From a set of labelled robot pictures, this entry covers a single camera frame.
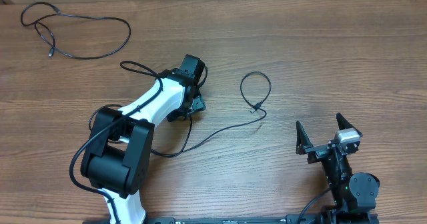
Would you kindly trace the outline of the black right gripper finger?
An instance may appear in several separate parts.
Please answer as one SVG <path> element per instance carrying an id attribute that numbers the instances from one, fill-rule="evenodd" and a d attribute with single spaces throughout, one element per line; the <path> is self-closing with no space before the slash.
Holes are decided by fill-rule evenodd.
<path id="1" fill-rule="evenodd" d="M 355 128 L 341 113 L 336 113 L 336 120 L 338 123 L 339 130 L 353 128 L 359 134 L 360 137 L 363 137 L 362 132 Z"/>
<path id="2" fill-rule="evenodd" d="M 303 125 L 296 121 L 297 141 L 296 141 L 296 153 L 298 155 L 306 154 L 306 149 L 312 148 L 313 145 L 304 131 Z"/>

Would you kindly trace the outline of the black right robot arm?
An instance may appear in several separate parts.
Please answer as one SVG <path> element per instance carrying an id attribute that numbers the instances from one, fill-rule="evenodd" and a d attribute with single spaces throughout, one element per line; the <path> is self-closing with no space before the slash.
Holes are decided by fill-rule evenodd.
<path id="1" fill-rule="evenodd" d="M 353 173 L 348 162 L 348 156 L 359 150 L 363 134 L 341 113 L 336 114 L 336 120 L 339 130 L 334 138 L 319 146 L 312 144 L 301 122 L 296 122 L 296 153 L 307 155 L 309 164 L 321 163 L 328 182 L 328 188 L 303 208 L 297 222 L 378 223 L 370 211 L 376 208 L 380 180 L 370 173 Z M 308 215 L 306 211 L 327 193 L 332 194 L 334 204 L 323 207 L 317 215 Z"/>

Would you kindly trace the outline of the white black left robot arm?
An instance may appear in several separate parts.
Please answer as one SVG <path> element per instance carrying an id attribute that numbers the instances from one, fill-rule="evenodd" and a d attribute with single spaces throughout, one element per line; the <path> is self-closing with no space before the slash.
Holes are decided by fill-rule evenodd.
<path id="1" fill-rule="evenodd" d="M 104 223 L 145 223 L 139 190 L 144 182 L 155 128 L 203 111 L 199 92 L 207 67 L 198 57 L 186 55 L 178 68 L 161 73 L 134 61 L 121 68 L 155 79 L 153 86 L 129 105 L 97 110 L 89 139 L 77 150 L 69 166 L 71 181 L 78 188 L 102 196 L 109 217 Z"/>

